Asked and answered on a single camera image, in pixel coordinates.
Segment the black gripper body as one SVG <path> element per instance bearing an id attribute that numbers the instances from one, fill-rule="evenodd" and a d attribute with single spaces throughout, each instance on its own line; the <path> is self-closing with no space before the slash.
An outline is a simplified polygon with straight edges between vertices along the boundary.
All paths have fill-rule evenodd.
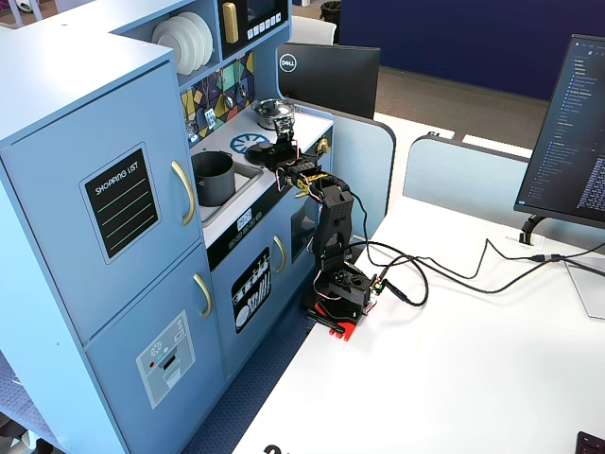
<path id="1" fill-rule="evenodd" d="M 278 185 L 308 185 L 308 179 L 315 174 L 316 161 L 307 158 L 281 162 L 275 170 Z"/>

